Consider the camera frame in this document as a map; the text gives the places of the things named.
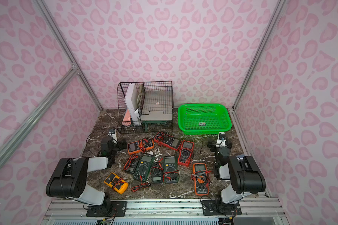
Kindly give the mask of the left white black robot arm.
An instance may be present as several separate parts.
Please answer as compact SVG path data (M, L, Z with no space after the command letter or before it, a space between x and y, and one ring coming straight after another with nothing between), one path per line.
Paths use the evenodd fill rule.
M125 150L126 144L126 139L118 141L109 136L102 139L101 152L96 157L60 159L46 186L46 195L87 204L88 210L111 211L109 194L87 184L87 174L111 168L117 152Z

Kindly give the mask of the orange wide multimeter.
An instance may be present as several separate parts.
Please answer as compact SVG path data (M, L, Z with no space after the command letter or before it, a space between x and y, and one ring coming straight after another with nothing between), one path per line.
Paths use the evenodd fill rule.
M149 137L127 144L129 155L137 154L140 152L146 152L146 151L153 149L154 147L155 147L155 143Z

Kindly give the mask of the green plastic basket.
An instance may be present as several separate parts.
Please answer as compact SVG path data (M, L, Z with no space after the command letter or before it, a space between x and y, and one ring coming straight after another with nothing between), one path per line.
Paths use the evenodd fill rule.
M221 104L184 104L178 108L178 126L186 135L217 135L229 131L232 122Z

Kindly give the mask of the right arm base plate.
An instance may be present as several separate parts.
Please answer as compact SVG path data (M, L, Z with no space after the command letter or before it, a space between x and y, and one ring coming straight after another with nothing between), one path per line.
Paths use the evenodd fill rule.
M241 206L236 204L217 203L215 200L201 200L204 216L240 216Z

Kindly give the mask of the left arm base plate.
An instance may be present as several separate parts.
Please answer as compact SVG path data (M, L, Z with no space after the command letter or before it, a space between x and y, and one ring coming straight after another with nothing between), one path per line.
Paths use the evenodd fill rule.
M126 213L126 201L113 201L109 206L88 206L86 217L124 217Z

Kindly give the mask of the red small Delixi multimeter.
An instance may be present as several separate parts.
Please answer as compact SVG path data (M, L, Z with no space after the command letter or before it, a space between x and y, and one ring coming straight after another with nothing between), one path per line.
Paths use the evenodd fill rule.
M179 157L177 163L180 166L189 167L194 153L194 143L183 140L179 148Z

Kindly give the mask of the orange multimeter tall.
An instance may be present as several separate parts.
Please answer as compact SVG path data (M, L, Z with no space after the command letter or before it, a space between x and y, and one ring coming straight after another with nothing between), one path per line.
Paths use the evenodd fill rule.
M194 192L197 196L209 195L210 176L207 165L204 163L193 164L191 178L194 181Z

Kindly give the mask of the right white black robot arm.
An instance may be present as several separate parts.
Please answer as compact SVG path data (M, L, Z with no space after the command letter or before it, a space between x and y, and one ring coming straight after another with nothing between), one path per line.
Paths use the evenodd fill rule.
M232 144L224 138L209 142L207 147L215 154L214 176L218 180L230 181L216 196L218 205L234 205L248 195L265 191L265 178L253 157L231 155Z

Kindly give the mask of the black wire desk organizer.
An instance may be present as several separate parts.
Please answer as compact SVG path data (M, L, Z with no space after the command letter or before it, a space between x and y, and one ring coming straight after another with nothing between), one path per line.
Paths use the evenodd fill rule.
M120 82L117 105L116 128L121 134L171 132L173 129L171 81Z

